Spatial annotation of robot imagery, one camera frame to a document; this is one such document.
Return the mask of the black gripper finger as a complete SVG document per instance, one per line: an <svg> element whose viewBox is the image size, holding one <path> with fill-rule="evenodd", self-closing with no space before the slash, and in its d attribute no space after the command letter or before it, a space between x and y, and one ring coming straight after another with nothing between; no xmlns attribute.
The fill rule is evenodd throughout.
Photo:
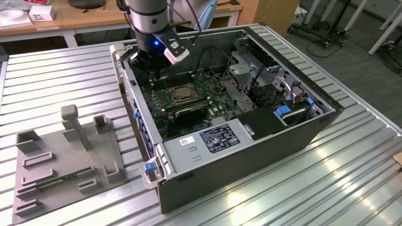
<svg viewBox="0 0 402 226"><path fill-rule="evenodd" d="M131 68L138 80L147 80L148 76L160 79L160 54L138 52L130 58Z"/></svg>

